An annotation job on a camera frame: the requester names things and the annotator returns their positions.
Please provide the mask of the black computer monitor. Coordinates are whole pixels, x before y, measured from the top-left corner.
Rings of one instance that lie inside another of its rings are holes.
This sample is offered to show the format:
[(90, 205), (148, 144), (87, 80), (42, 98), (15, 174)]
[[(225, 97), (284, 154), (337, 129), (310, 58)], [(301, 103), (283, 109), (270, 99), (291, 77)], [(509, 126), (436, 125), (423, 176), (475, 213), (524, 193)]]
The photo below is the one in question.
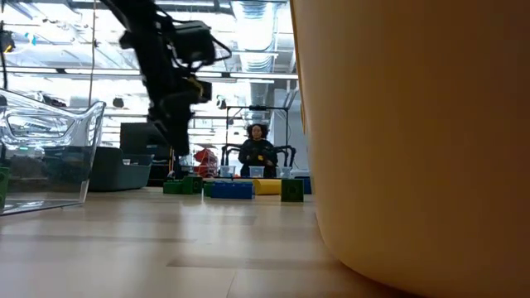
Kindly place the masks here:
[(125, 154), (170, 157), (170, 145), (151, 123), (121, 123), (120, 149)]

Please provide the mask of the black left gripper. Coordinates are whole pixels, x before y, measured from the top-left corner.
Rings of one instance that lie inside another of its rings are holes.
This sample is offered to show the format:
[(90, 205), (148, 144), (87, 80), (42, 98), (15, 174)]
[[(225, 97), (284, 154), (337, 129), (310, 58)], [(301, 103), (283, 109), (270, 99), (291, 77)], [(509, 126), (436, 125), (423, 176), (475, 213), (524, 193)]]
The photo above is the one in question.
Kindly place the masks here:
[(123, 49), (134, 50), (151, 101), (148, 119), (178, 156), (190, 153), (190, 106), (208, 97), (198, 97), (187, 80), (204, 65), (186, 64), (174, 47), (175, 26), (191, 21), (177, 21), (153, 0), (111, 0), (111, 12), (124, 26), (119, 39)]

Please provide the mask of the yellow plastic bin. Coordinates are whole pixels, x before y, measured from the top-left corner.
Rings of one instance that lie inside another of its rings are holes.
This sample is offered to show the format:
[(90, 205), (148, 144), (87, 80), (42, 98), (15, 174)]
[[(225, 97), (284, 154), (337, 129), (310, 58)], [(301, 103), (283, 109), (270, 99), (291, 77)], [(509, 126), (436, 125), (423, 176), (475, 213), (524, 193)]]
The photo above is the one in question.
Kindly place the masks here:
[(435, 298), (530, 298), (530, 0), (291, 0), (332, 254)]

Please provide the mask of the person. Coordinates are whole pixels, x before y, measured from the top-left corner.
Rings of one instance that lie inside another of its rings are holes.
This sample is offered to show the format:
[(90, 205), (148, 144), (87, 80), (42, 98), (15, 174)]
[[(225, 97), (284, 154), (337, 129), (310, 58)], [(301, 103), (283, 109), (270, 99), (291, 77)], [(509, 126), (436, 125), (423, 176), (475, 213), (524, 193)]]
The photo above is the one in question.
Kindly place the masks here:
[(242, 164), (240, 175), (250, 177), (250, 166), (263, 166), (264, 178), (276, 178), (278, 158), (273, 144), (267, 139), (267, 126), (254, 123), (247, 127), (247, 133), (248, 139), (243, 142), (238, 154), (238, 161)]

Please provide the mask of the silver ventilation duct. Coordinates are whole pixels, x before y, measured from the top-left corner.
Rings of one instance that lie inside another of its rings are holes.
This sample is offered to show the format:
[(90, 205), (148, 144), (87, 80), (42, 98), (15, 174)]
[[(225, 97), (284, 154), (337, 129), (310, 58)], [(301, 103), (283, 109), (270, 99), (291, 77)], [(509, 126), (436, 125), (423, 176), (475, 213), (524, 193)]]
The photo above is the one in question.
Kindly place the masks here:
[(243, 72), (271, 73), (277, 8), (271, 2), (232, 1)]

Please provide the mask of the yellow cylinder toy block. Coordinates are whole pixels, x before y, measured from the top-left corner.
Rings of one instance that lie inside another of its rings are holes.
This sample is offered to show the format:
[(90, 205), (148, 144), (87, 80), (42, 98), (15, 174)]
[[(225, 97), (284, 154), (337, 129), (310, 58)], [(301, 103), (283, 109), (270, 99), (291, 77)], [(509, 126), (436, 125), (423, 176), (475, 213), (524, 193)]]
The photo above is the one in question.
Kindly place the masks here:
[(279, 195), (282, 192), (282, 181), (279, 179), (253, 179), (255, 195)]

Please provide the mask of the yellow label tag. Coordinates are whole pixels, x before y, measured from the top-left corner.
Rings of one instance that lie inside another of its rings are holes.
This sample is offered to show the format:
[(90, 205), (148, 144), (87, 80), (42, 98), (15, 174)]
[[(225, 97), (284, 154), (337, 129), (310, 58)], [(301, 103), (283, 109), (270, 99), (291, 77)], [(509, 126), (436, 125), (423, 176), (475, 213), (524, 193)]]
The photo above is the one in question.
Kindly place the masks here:
[(194, 88), (196, 89), (196, 92), (198, 94), (198, 97), (199, 98), (202, 98), (203, 95), (204, 95), (204, 87), (202, 85), (202, 83), (196, 79), (195, 76), (190, 76), (188, 79), (187, 79), (193, 86)]

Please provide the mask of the teal plastic bin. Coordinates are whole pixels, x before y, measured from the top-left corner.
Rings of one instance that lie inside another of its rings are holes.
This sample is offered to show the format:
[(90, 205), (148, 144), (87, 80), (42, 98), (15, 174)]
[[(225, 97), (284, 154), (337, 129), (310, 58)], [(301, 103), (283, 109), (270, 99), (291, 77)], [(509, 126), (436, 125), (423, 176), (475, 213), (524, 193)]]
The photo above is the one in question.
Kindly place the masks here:
[(115, 147), (48, 147), (43, 156), (51, 182), (86, 186), (91, 192), (141, 189), (152, 160), (152, 155), (125, 154)]

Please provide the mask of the red background object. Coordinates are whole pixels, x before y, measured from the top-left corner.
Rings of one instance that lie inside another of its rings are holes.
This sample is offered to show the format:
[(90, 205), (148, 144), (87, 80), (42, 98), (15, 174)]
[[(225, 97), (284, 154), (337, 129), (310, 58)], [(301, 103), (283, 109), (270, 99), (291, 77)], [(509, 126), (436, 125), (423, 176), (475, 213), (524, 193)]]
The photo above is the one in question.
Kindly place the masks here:
[(203, 178), (213, 178), (218, 174), (218, 158), (210, 149), (202, 149), (193, 155), (199, 163), (194, 166), (194, 172)]

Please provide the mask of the clear plastic bin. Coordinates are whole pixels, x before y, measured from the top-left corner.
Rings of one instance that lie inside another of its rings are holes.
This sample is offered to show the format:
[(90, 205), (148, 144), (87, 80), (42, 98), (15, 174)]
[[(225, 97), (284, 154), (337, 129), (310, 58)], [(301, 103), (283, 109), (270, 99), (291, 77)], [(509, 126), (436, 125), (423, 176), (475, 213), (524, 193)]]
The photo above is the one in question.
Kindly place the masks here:
[(0, 216), (84, 203), (105, 107), (60, 108), (0, 89)]

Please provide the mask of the long ceiling strip light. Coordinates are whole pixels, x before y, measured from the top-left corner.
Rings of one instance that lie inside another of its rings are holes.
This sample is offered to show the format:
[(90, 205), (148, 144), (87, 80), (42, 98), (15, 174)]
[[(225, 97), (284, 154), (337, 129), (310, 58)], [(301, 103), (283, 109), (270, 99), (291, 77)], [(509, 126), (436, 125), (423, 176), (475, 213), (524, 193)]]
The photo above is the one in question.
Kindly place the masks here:
[[(44, 75), (44, 76), (74, 76), (79, 78), (109, 78), (109, 79), (132, 79), (139, 78), (139, 70), (121, 70), (121, 69), (76, 69), (76, 68), (50, 68), (50, 67), (7, 67), (8, 74), (15, 75)], [(229, 73), (229, 72), (210, 72), (199, 71), (195, 75), (199, 78), (206, 79), (270, 79), (270, 80), (289, 80), (298, 79), (297, 74), (280, 74), (280, 73)]]

